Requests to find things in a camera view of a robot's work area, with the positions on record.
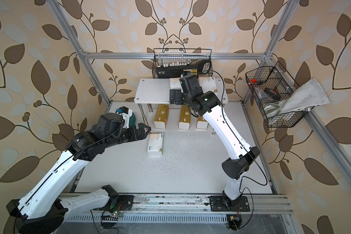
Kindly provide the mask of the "white tissue pack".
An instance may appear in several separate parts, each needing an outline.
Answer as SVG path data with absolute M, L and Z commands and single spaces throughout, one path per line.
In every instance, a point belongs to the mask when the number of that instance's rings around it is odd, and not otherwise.
M 215 94 L 218 93 L 217 85 L 214 77 L 199 77 L 199 84 L 204 93 L 211 91 Z
M 182 90 L 179 78 L 169 78 L 171 90 Z
M 150 133 L 147 154 L 161 156 L 163 153 L 163 133 Z

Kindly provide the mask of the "gold tissue pack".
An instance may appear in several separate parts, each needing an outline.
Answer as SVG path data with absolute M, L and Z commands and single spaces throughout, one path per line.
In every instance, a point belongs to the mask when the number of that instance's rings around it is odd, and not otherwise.
M 198 116 L 197 129 L 206 130 L 208 125 L 208 122 L 202 116 Z
M 179 130 L 189 130 L 191 125 L 191 114 L 187 105 L 182 105 L 180 109 L 178 129 Z
M 160 104 L 157 108 L 154 126 L 156 129 L 165 129 L 168 121 L 169 106 L 167 104 Z

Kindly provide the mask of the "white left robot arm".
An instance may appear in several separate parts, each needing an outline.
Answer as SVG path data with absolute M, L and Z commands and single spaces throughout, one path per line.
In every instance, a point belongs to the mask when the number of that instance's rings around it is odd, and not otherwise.
M 14 218 L 12 232 L 51 234 L 65 220 L 85 211 L 118 206 L 119 193 L 110 185 L 69 199 L 59 195 L 106 148 L 144 140 L 151 131 L 144 123 L 125 127 L 128 123 L 122 114 L 108 113 L 100 116 L 91 129 L 76 134 L 44 178 L 26 196 L 7 204 L 7 211 Z

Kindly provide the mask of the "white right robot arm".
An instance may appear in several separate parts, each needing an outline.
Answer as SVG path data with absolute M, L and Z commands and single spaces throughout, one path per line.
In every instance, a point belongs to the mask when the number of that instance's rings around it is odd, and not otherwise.
M 227 117 L 220 99 L 213 91 L 204 92 L 196 75 L 187 75 L 177 81 L 181 88 L 170 90 L 170 103 L 187 105 L 203 117 L 227 149 L 229 158 L 222 163 L 222 169 L 228 178 L 220 204 L 232 209 L 241 200 L 243 178 L 260 151 L 243 139 Z

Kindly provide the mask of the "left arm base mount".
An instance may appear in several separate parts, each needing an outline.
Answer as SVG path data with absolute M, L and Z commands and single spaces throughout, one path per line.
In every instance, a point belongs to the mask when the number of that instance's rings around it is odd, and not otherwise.
M 131 210 L 134 196 L 118 195 L 109 198 L 108 202 L 101 208 L 95 208 L 97 211 L 121 212 Z

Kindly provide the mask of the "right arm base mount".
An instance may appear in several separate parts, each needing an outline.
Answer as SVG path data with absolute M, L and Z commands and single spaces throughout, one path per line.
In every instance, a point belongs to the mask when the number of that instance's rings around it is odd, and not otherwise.
M 209 197 L 212 212 L 250 212 L 250 205 L 246 196 L 239 196 L 235 200 L 230 200 L 225 196 Z

